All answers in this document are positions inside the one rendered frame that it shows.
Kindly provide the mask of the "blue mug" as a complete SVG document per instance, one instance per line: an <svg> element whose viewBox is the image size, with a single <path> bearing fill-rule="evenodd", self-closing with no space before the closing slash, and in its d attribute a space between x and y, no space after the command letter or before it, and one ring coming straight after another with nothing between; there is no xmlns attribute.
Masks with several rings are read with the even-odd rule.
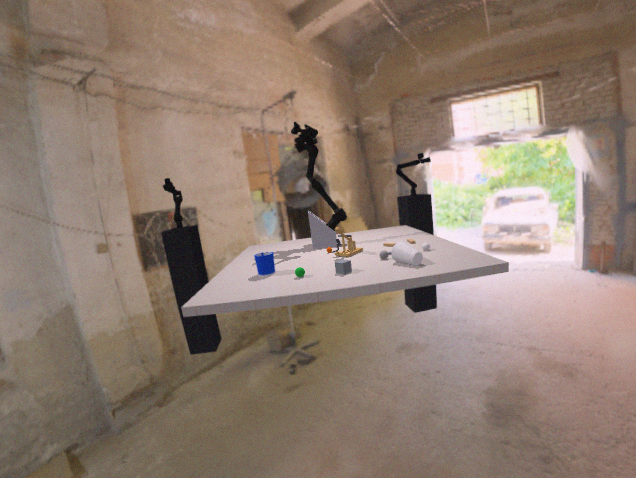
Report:
<svg viewBox="0 0 636 478"><path fill-rule="evenodd" d="M263 252L255 255L259 277L275 274L273 252Z"/></svg>

